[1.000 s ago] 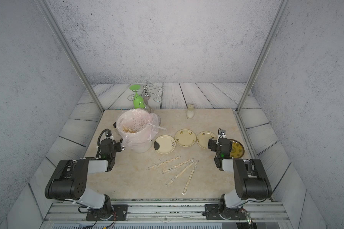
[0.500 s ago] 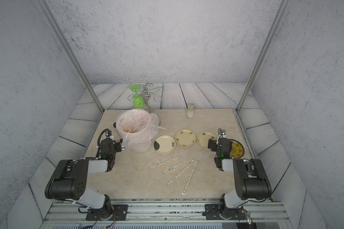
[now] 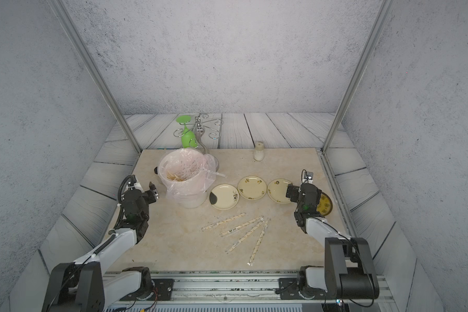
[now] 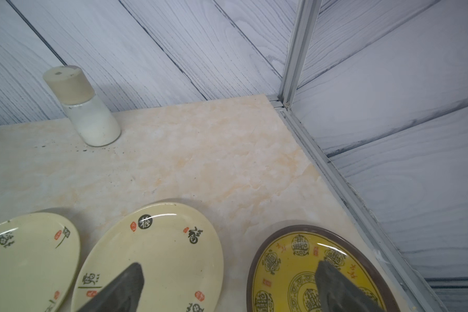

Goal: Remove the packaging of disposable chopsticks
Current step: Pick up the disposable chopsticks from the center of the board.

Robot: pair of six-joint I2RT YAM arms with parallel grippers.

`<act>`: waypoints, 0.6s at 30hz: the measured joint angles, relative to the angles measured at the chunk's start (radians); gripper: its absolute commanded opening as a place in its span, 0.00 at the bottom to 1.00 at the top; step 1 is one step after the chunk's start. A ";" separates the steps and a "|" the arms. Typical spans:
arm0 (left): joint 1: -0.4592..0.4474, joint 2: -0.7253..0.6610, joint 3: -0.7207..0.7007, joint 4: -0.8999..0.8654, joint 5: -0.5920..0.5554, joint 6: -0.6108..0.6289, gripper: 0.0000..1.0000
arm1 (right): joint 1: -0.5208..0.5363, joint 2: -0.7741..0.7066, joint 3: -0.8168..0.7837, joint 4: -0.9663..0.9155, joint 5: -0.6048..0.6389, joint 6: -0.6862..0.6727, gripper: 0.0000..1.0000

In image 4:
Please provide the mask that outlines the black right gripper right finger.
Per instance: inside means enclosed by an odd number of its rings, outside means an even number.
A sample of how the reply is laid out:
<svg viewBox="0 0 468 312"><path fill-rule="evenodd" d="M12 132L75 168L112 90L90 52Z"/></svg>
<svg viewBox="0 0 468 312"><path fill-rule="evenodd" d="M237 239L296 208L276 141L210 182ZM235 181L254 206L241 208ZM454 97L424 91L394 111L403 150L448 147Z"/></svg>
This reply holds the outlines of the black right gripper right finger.
<svg viewBox="0 0 468 312"><path fill-rule="evenodd" d="M384 311L327 261L318 263L315 283L322 311Z"/></svg>

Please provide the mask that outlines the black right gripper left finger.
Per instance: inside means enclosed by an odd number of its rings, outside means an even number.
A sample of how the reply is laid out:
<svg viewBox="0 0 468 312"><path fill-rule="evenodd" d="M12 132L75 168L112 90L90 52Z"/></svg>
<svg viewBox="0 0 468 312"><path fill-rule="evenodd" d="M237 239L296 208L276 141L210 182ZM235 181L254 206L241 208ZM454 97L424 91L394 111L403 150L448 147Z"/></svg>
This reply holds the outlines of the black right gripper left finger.
<svg viewBox="0 0 468 312"><path fill-rule="evenodd" d="M132 263L79 311L136 312L143 288L142 266L139 263Z"/></svg>

